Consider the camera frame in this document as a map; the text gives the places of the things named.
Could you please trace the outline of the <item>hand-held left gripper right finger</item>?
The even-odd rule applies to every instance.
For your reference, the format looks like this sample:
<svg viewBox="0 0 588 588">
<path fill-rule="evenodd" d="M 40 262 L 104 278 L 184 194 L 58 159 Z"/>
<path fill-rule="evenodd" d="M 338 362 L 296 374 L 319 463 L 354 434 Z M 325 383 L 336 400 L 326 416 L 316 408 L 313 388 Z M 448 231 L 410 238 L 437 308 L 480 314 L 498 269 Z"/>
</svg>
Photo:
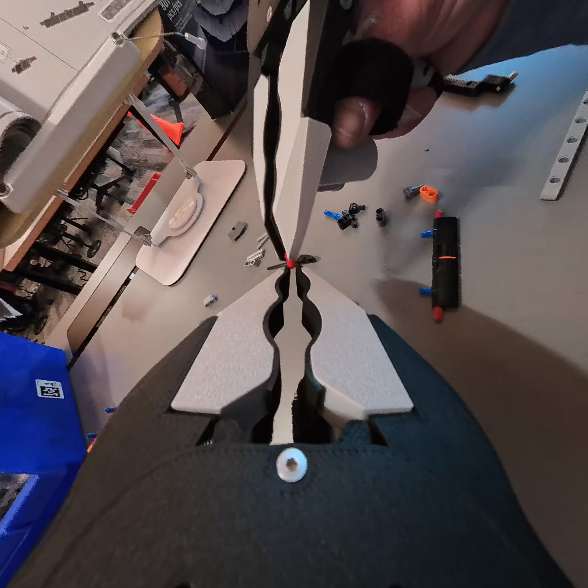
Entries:
<svg viewBox="0 0 588 588">
<path fill-rule="evenodd" d="M 308 268 L 296 270 L 311 341 L 293 400 L 293 439 L 329 443 L 351 422 L 410 413 L 411 400 L 366 311 Z"/>
</svg>

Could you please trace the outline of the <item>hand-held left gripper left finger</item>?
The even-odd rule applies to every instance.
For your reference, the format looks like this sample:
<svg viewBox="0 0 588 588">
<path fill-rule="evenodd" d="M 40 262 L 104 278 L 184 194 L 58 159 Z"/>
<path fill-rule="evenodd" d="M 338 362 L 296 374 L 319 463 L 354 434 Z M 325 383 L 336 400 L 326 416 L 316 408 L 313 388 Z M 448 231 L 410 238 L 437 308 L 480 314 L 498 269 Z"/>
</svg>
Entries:
<svg viewBox="0 0 588 588">
<path fill-rule="evenodd" d="M 288 272 L 276 270 L 219 312 L 171 402 L 206 417 L 196 443 L 271 443 L 281 400 L 280 351 Z"/>
</svg>

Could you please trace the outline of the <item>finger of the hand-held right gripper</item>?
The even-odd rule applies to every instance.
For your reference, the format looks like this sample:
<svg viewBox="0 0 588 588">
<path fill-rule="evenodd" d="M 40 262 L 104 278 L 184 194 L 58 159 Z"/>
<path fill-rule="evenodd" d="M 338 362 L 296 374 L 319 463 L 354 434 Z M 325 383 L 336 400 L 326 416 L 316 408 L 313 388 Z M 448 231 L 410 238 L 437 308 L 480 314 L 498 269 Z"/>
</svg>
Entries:
<svg viewBox="0 0 588 588">
<path fill-rule="evenodd" d="M 263 226 L 280 260 L 286 250 L 277 227 L 273 205 L 277 198 L 277 148 L 281 138 L 282 108 L 278 74 L 261 74 L 253 92 L 252 156 Z"/>
<path fill-rule="evenodd" d="M 303 115 L 306 65 L 316 52 L 309 40 L 311 6 L 308 1 L 293 21 L 277 77 L 281 120 L 274 221 L 280 258 L 297 258 L 302 250 L 332 136 L 328 124 Z"/>
</svg>

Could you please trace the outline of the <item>black lego beam assembly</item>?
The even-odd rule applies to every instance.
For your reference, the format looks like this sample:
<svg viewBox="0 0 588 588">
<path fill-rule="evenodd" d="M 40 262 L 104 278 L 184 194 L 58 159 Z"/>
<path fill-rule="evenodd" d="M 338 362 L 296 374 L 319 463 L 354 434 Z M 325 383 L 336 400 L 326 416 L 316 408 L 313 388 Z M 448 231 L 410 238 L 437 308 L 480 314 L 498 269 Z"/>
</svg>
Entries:
<svg viewBox="0 0 588 588">
<path fill-rule="evenodd" d="M 419 288 L 419 295 L 430 298 L 434 322 L 440 324 L 461 303 L 459 219 L 438 210 L 432 229 L 421 238 L 432 240 L 432 279 L 429 287 Z"/>
</svg>

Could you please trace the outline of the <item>black lego gear rack assembly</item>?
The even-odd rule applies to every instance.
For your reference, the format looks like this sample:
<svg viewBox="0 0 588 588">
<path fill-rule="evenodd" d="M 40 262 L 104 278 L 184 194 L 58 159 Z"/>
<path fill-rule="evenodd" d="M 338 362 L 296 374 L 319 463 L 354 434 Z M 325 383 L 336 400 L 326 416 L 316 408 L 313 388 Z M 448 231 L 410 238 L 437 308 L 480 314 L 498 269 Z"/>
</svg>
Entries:
<svg viewBox="0 0 588 588">
<path fill-rule="evenodd" d="M 508 76 L 486 75 L 478 81 L 463 80 L 456 77 L 445 77 L 443 81 L 443 91 L 459 96 L 475 98 L 482 94 L 502 94 L 506 92 L 511 83 L 518 76 L 517 71 L 513 71 Z"/>
</svg>

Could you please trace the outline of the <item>light grey lego beam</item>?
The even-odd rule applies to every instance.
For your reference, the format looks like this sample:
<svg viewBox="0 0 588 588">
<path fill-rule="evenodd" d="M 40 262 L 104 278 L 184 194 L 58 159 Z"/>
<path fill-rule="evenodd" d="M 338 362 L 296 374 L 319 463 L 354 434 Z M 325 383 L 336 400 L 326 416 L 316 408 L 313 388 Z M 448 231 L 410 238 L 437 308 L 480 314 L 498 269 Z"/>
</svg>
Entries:
<svg viewBox="0 0 588 588">
<path fill-rule="evenodd" d="M 587 91 L 584 92 L 577 110 L 571 119 L 562 146 L 548 173 L 547 180 L 540 192 L 540 200 L 555 202 L 563 194 L 571 170 L 575 164 L 579 149 L 587 134 Z"/>
</svg>

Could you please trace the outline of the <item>person's right forearm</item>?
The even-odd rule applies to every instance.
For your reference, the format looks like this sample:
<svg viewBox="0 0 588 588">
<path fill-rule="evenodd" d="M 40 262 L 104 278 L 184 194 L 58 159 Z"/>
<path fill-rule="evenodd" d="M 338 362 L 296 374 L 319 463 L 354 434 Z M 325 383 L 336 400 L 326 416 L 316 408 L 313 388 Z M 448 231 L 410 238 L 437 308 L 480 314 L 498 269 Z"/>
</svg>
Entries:
<svg viewBox="0 0 588 588">
<path fill-rule="evenodd" d="M 457 71 L 587 45 L 587 1 L 509 1 L 495 31 Z"/>
</svg>

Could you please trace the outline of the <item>black lego axle with connector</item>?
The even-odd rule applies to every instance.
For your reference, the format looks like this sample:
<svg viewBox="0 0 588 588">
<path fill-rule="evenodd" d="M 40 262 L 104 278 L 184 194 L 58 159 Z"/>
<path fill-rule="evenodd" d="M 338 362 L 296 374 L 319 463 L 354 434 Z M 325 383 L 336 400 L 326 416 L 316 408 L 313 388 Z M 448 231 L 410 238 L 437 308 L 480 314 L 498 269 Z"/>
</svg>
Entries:
<svg viewBox="0 0 588 588">
<path fill-rule="evenodd" d="M 296 267 L 299 267 L 299 266 L 304 266 L 304 265 L 308 265 L 308 264 L 311 264 L 311 263 L 316 263 L 318 260 L 313 255 L 302 254 L 298 258 L 296 258 L 295 261 L 296 261 Z M 283 262 L 280 262 L 280 263 L 277 263 L 275 265 L 272 265 L 272 266 L 267 267 L 267 269 L 269 271 L 273 271 L 273 270 L 277 270 L 277 269 L 282 269 L 282 268 L 287 268 L 286 261 L 283 261 Z"/>
</svg>

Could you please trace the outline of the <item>black lego set box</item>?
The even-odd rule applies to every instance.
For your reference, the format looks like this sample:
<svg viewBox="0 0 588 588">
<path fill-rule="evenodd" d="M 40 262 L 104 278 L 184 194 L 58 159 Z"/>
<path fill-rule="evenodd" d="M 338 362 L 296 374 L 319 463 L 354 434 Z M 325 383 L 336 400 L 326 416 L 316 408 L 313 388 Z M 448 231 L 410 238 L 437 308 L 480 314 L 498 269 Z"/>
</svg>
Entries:
<svg viewBox="0 0 588 588">
<path fill-rule="evenodd" d="M 159 1 L 172 64 L 212 119 L 247 92 L 249 1 Z"/>
</svg>

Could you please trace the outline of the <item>lego instruction booklet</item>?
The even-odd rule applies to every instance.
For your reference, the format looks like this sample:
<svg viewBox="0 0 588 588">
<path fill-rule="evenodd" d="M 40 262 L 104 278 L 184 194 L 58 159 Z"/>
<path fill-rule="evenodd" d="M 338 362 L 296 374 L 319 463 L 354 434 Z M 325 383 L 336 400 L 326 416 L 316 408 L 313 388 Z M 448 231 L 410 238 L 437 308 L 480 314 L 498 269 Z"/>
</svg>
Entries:
<svg viewBox="0 0 588 588">
<path fill-rule="evenodd" d="M 146 70 L 133 31 L 157 1 L 1 1 L 1 195 L 60 184 Z"/>
</svg>

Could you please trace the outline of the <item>person's right hand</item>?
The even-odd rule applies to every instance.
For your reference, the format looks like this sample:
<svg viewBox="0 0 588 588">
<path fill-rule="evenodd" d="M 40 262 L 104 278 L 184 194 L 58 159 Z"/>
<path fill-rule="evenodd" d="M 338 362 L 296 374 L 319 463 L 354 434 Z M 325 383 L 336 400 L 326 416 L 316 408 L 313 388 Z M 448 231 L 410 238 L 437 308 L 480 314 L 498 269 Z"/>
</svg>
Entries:
<svg viewBox="0 0 588 588">
<path fill-rule="evenodd" d="M 441 76 L 456 73 L 500 24 L 508 1 L 362 1 L 354 40 L 376 38 L 429 62 Z M 334 109 L 332 141 L 352 149 L 371 133 L 381 105 L 352 96 Z"/>
</svg>

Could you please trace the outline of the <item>orange traffic cone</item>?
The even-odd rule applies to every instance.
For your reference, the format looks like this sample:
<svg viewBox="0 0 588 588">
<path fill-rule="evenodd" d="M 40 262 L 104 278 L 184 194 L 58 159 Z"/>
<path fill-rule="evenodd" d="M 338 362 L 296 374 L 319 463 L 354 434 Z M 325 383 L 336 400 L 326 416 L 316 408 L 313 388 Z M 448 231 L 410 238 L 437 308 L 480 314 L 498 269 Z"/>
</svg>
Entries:
<svg viewBox="0 0 588 588">
<path fill-rule="evenodd" d="M 148 128 L 139 118 L 139 116 L 134 111 L 127 112 L 128 117 L 132 117 L 136 120 L 137 124 L 139 124 L 144 129 L 148 130 L 159 142 L 160 138 L 154 133 L 151 128 Z M 185 131 L 185 124 L 183 122 L 168 122 L 164 119 L 161 119 L 155 115 L 152 115 L 153 120 L 162 128 L 165 135 L 177 146 L 180 147 Z"/>
</svg>

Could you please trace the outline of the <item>red plastic bin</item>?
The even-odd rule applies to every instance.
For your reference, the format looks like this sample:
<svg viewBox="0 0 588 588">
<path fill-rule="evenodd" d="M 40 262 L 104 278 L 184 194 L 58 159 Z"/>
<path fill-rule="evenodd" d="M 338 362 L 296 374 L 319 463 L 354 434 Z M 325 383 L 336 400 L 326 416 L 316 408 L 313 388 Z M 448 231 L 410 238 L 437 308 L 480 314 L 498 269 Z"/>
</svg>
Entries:
<svg viewBox="0 0 588 588">
<path fill-rule="evenodd" d="M 156 185 L 157 181 L 160 179 L 161 176 L 162 176 L 162 174 L 160 172 L 156 172 L 156 173 L 154 173 L 151 176 L 151 178 L 148 180 L 148 182 L 146 183 L 146 185 L 141 190 L 141 193 L 136 198 L 136 200 L 133 203 L 133 205 L 131 207 L 127 208 L 127 211 L 131 215 L 135 215 L 136 214 L 136 212 L 139 210 L 139 208 L 141 207 L 141 205 L 143 204 L 143 202 L 145 201 L 145 199 L 148 197 L 148 195 L 150 194 L 151 190 Z"/>
</svg>

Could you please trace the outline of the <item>blue bin with tag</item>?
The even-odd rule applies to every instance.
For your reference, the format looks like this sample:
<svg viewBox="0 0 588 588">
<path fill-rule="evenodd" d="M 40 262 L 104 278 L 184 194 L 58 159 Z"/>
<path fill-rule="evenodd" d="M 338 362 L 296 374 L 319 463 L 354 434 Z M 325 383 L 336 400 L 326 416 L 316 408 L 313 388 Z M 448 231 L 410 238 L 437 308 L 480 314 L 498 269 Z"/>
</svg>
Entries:
<svg viewBox="0 0 588 588">
<path fill-rule="evenodd" d="M 61 508 L 85 455 L 64 352 L 1 333 L 1 587 Z"/>
</svg>

